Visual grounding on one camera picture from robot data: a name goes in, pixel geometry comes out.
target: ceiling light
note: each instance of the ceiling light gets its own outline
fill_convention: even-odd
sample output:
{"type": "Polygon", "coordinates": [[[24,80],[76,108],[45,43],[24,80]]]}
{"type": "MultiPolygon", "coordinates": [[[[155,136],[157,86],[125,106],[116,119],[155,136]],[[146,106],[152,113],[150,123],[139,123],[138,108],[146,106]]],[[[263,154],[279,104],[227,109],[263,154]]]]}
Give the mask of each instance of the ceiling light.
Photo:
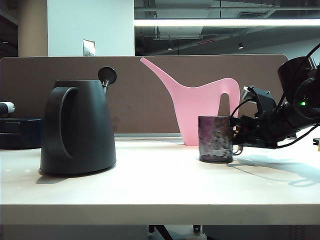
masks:
{"type": "Polygon", "coordinates": [[[135,19],[134,25],[146,27],[320,26],[320,19],[135,19]]]}
{"type": "Polygon", "coordinates": [[[168,50],[172,50],[172,40],[170,39],[170,36],[168,41],[168,50]]]}

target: floor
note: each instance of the floor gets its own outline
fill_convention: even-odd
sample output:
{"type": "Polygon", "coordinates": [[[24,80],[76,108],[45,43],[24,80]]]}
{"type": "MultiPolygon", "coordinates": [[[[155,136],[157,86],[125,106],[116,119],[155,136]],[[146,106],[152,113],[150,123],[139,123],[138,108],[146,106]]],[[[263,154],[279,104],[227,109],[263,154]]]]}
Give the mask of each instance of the floor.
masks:
{"type": "MultiPolygon", "coordinates": [[[[206,235],[202,234],[202,228],[199,233],[194,233],[192,225],[166,225],[166,229],[174,240],[206,240],[206,235]]],[[[148,234],[148,240],[164,240],[160,233],[155,230],[148,234]]]]}

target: watering can handle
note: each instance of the watering can handle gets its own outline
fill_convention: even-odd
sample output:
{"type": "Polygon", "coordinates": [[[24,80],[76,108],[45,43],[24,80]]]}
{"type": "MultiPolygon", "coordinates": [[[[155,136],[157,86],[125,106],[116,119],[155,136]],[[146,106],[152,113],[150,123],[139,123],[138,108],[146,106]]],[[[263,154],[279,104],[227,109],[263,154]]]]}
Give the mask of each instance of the watering can handle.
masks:
{"type": "Polygon", "coordinates": [[[44,139],[49,152],[57,157],[73,158],[65,148],[61,133],[61,114],[68,94],[77,91],[77,87],[55,87],[45,107],[44,139]]]}

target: black box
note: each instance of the black box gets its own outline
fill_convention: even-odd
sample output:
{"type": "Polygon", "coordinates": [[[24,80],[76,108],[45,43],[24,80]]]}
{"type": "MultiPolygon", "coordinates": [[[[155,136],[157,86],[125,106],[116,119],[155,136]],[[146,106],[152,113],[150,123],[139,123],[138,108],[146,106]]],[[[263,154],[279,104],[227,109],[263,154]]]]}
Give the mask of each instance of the black box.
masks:
{"type": "Polygon", "coordinates": [[[41,148],[41,118],[0,118],[0,149],[41,148]]]}

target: desk partition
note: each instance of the desk partition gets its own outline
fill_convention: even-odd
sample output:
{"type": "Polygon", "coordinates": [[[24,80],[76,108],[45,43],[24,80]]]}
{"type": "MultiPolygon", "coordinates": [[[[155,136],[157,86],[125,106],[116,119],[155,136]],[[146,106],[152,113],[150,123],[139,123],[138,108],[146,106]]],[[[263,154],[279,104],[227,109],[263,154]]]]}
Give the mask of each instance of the desk partition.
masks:
{"type": "MultiPolygon", "coordinates": [[[[182,85],[201,86],[223,78],[235,79],[240,90],[255,85],[271,91],[276,102],[282,88],[277,70],[288,59],[280,54],[146,56],[182,85]]],[[[13,117],[41,118],[55,80],[97,80],[110,66],[117,80],[107,99],[115,133],[178,133],[174,106],[160,79],[140,56],[5,57],[0,60],[1,101],[15,104],[13,117]]],[[[239,115],[253,116],[247,103],[239,115]]],[[[220,115],[228,115],[229,100],[221,96],[220,115]]]]}

